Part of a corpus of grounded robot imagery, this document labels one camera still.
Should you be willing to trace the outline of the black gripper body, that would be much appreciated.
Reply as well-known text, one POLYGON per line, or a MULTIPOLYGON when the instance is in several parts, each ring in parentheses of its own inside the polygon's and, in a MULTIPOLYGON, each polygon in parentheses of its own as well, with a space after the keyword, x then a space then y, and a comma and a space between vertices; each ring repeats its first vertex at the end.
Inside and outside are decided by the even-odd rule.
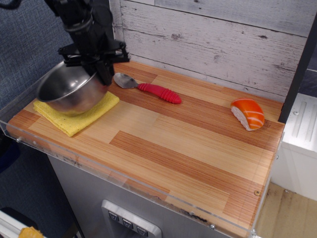
POLYGON ((73 40, 73 44, 58 50, 67 66, 99 62, 114 64, 130 60, 126 44, 112 39, 106 34, 105 28, 94 21, 65 26, 64 29, 73 40))

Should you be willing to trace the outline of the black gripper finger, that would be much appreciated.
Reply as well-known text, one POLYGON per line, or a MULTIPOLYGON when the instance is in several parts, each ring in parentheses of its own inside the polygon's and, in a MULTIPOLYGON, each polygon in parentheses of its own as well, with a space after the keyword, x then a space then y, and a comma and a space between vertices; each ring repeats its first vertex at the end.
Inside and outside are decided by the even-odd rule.
POLYGON ((96 71, 98 72, 103 85, 110 86, 114 76, 114 68, 110 63, 98 61, 96 63, 96 71))
POLYGON ((93 76, 98 72, 95 64, 84 64, 83 68, 90 76, 93 76))

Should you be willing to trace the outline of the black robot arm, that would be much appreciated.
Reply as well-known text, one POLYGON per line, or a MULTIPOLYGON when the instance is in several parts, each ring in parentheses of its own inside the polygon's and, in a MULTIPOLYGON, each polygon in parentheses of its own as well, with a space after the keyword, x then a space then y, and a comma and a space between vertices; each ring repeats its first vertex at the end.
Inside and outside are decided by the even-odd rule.
POLYGON ((58 50, 68 66, 82 66, 109 86, 115 63, 130 60, 126 44, 113 36, 113 15, 106 0, 48 0, 73 43, 58 50))

